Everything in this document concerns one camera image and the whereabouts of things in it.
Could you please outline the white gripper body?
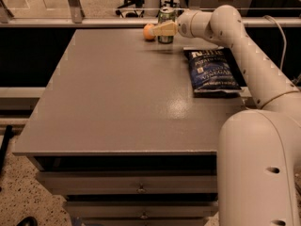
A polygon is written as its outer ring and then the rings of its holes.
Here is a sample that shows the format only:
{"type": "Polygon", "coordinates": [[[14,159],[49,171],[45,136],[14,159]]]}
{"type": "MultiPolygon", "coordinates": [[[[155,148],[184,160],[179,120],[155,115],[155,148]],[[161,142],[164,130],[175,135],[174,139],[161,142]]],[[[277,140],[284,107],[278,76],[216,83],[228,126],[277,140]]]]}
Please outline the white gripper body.
{"type": "Polygon", "coordinates": [[[191,23],[195,14],[194,11],[187,10],[177,18],[178,32],[186,38],[193,38],[191,23]]]}

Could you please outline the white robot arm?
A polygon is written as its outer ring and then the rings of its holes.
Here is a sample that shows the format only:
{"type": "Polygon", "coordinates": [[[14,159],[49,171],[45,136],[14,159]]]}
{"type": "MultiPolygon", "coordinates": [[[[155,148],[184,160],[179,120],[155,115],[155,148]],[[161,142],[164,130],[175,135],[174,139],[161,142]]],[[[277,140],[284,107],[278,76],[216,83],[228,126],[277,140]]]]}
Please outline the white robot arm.
{"type": "Polygon", "coordinates": [[[231,116],[217,149],[220,226],[300,226],[294,170],[301,163],[301,91],[248,36],[239,11],[187,10],[149,28],[230,48],[255,108],[231,116]]]}

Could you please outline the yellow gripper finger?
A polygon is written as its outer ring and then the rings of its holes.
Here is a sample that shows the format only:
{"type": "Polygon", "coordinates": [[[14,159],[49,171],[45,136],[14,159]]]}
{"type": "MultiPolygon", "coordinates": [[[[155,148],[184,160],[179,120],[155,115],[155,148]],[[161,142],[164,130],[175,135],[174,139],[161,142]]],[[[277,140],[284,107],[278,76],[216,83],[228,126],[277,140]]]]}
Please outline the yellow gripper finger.
{"type": "Polygon", "coordinates": [[[177,24],[173,21],[166,21],[149,29],[149,33],[153,36],[175,36],[177,32],[177,24]]]}

